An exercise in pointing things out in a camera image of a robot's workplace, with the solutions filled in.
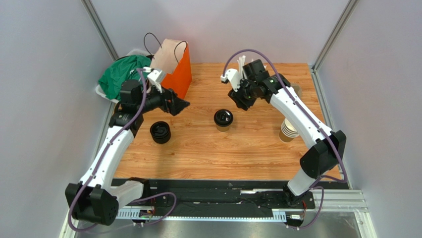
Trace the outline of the orange paper bag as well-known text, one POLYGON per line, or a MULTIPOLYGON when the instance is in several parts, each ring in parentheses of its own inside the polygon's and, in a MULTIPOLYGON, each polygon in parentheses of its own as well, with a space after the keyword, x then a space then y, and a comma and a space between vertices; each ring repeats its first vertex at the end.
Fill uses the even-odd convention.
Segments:
POLYGON ((189 44, 186 41, 164 39, 152 58, 151 68, 166 73, 161 85, 173 89, 178 97, 185 99, 192 82, 189 44))

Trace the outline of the single black cup lid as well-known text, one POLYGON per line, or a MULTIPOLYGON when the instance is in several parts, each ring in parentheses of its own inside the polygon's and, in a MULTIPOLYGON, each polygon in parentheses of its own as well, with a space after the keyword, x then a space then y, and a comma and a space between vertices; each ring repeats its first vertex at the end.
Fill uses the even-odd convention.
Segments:
POLYGON ((233 113, 227 109, 220 109, 215 112, 213 120, 216 125, 221 127, 230 126, 234 121, 233 113))

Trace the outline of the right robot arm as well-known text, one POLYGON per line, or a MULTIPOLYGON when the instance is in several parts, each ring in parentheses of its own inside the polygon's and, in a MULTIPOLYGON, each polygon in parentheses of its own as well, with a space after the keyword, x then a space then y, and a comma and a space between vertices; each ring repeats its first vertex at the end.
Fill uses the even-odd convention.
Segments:
POLYGON ((224 68, 221 82, 230 83, 228 96, 236 106, 248 110, 256 99, 266 100, 280 111, 302 137, 308 151, 300 159, 301 168, 287 184, 287 193, 299 197, 324 174, 342 163, 346 135, 319 120, 280 73, 271 76, 261 60, 243 66, 243 72, 224 68))

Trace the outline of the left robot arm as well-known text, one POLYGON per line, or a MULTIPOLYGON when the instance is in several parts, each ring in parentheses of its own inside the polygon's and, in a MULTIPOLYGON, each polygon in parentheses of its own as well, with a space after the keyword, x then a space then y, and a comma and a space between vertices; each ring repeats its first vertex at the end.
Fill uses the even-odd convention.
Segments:
POLYGON ((190 106, 172 89, 151 87, 144 80, 126 80, 120 89, 120 109, 109 121, 106 139, 86 173, 77 183, 69 183, 65 197, 69 205, 68 222, 86 221, 94 225, 111 225, 118 211, 144 197, 149 181, 130 178, 123 185, 111 188, 114 173, 126 149, 132 143, 144 119, 143 114, 161 109, 173 116, 190 106))

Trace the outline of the single white paper cup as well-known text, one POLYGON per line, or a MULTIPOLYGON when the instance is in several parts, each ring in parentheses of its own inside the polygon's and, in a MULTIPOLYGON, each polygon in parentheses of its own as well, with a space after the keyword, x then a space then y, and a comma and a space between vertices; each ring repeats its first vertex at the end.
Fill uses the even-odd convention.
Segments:
POLYGON ((230 126, 231 126, 231 124, 229 123, 229 124, 216 124, 216 129, 219 131, 219 132, 222 132, 222 133, 225 133, 225 132, 228 132, 229 131, 229 129, 230 129, 230 126))

